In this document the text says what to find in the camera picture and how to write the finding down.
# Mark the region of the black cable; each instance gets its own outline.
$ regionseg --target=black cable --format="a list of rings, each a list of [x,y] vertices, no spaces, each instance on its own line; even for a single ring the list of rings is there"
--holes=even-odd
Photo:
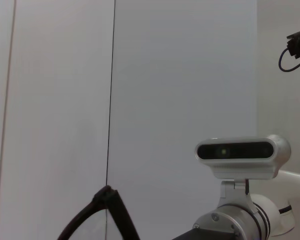
[[[285,73],[292,72],[292,71],[294,71],[294,70],[296,70],[297,68],[300,67],[300,63],[299,63],[297,66],[295,66],[295,67],[293,67],[293,68],[291,68],[291,69],[283,69],[283,68],[282,68],[282,66],[281,66],[281,61],[282,61],[282,58],[283,58],[284,54],[285,54],[286,51],[288,51],[288,50],[289,50],[289,49],[286,48],[286,49],[281,53],[280,58],[279,58],[279,68],[280,68],[280,70],[281,70],[282,72],[285,72]]]
[[[78,227],[84,223],[85,220],[90,218],[93,214],[106,209],[104,204],[97,201],[90,202],[84,209],[82,209],[64,228],[57,240],[69,240],[72,234]]]
[[[94,195],[92,201],[71,220],[57,240],[69,240],[85,220],[105,209],[109,210],[123,240],[140,240],[118,191],[108,185]]]

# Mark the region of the camera lens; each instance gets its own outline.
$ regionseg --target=camera lens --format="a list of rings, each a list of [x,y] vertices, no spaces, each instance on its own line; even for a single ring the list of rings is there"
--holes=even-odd
[[[209,159],[267,159],[274,154],[270,142],[235,142],[221,144],[203,144],[197,149],[197,156]]]
[[[220,146],[216,149],[215,155],[221,159],[226,159],[230,156],[230,149],[226,146]]]

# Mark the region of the silver cylinder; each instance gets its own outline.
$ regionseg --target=silver cylinder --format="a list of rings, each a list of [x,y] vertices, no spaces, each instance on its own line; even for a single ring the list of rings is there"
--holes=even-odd
[[[225,205],[201,216],[194,228],[234,233],[236,240],[266,240],[265,223],[259,213],[254,215],[232,205]]]

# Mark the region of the depth camera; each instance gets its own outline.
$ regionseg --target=depth camera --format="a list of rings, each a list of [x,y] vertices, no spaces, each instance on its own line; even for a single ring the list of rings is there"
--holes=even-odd
[[[289,142],[278,135],[212,138],[195,148],[196,158],[220,179],[272,179],[290,155]]]

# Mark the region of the black object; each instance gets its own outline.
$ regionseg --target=black object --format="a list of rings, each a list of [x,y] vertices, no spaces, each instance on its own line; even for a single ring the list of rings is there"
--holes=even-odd
[[[92,201],[65,227],[57,240],[69,240],[77,228],[93,214],[108,209],[123,240],[140,240],[129,213],[118,193],[110,186],[98,191]],[[235,240],[234,233],[194,228],[174,240]]]
[[[235,240],[234,233],[194,228],[173,240]]]
[[[281,53],[281,56],[279,58],[279,68],[281,71],[289,73],[299,68],[300,63],[291,69],[284,69],[281,65],[282,58],[287,51],[289,51],[290,55],[294,56],[295,59],[300,58],[300,31],[289,35],[286,38],[289,39],[289,41],[287,42],[287,48]]]
[[[203,160],[212,159],[267,159],[274,154],[274,147],[267,141],[203,144],[197,155]]]
[[[250,191],[249,179],[245,180],[245,195],[248,195]]]
[[[279,213],[280,213],[280,214],[284,214],[284,213],[286,213],[286,212],[289,212],[290,210],[292,210],[291,205],[279,209]]]
[[[110,186],[103,187],[94,195],[92,201],[71,220],[57,240],[68,240],[85,220],[104,209],[109,210],[124,240],[140,240],[118,191]]]
[[[255,202],[253,204],[256,205],[260,209],[261,212],[263,212],[263,215],[260,213],[260,217],[262,218],[262,220],[264,222],[265,235],[266,235],[266,239],[268,239],[270,237],[270,232],[271,232],[271,225],[270,225],[269,217],[268,217],[266,211],[261,206],[259,206]]]

